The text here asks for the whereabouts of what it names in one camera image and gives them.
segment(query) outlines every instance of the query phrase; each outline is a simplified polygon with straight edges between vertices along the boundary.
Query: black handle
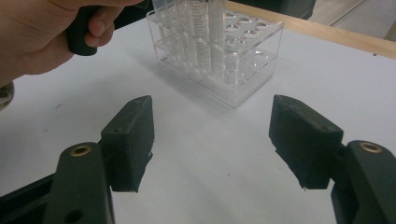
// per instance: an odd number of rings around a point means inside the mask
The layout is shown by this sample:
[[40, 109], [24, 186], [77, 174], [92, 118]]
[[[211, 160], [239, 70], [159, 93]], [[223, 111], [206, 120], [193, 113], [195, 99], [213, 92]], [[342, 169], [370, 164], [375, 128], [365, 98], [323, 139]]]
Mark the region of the black handle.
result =
[[84, 36], [88, 33], [88, 20], [97, 11], [99, 6], [81, 7], [76, 19], [66, 29], [67, 42], [71, 52], [81, 56], [91, 56], [97, 48], [85, 43]]
[[[146, 13], [153, 9], [149, 2], [149, 0], [144, 0], [137, 5], [126, 7], [114, 21], [116, 29], [145, 18]], [[81, 7], [75, 20], [66, 29], [67, 42], [71, 52], [81, 56], [91, 56], [97, 52], [97, 48], [90, 47], [85, 43], [84, 36], [89, 32], [88, 21], [99, 7]]]

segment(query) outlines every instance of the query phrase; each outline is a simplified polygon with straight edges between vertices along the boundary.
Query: screw hole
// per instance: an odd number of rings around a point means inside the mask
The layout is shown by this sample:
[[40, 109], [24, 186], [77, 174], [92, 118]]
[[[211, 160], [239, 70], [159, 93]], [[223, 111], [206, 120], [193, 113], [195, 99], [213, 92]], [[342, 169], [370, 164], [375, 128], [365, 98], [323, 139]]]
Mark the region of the screw hole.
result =
[[373, 143], [361, 142], [361, 143], [359, 143], [359, 146], [361, 147], [361, 149], [368, 151], [368, 152], [372, 152], [372, 153], [381, 153], [382, 152], [382, 148], [378, 145], [373, 144]]
[[64, 222], [65, 223], [76, 223], [82, 218], [83, 215], [84, 215], [84, 213], [81, 210], [71, 211], [64, 218]]
[[75, 149], [72, 150], [70, 153], [74, 157], [80, 157], [88, 154], [91, 151], [91, 148], [88, 146], [81, 146], [81, 147], [76, 147]]

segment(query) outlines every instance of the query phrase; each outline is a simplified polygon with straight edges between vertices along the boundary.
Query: test tube rack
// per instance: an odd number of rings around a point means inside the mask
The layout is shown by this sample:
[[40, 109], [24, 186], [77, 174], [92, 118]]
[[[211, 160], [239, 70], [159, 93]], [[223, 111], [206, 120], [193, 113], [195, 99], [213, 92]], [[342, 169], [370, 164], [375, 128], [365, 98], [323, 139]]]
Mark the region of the test tube rack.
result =
[[208, 6], [210, 0], [153, 4], [147, 18], [157, 58], [201, 90], [238, 107], [273, 76], [282, 22]]

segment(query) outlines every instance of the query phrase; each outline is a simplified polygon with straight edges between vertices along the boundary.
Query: finger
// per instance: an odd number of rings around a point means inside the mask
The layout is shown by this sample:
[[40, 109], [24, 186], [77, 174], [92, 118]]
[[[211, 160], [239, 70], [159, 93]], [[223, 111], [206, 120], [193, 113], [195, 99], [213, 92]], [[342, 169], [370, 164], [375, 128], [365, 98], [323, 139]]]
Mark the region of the finger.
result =
[[128, 7], [136, 5], [143, 0], [47, 0], [64, 9], [75, 10], [85, 6]]
[[85, 43], [91, 47], [102, 47], [110, 42], [114, 29], [115, 26], [113, 23], [101, 36], [95, 36], [91, 33], [87, 33], [85, 35]]
[[120, 15], [123, 7], [100, 7], [88, 22], [91, 34], [101, 36]]

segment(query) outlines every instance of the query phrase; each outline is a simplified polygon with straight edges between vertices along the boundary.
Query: human hand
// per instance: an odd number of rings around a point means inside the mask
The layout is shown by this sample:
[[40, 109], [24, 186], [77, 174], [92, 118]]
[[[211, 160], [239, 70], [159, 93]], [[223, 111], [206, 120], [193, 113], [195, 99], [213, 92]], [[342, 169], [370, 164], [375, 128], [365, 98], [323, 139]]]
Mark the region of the human hand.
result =
[[48, 72], [73, 57], [65, 29], [80, 7], [103, 6], [91, 17], [87, 45], [101, 47], [123, 7], [142, 0], [1, 0], [0, 88], [23, 75]]

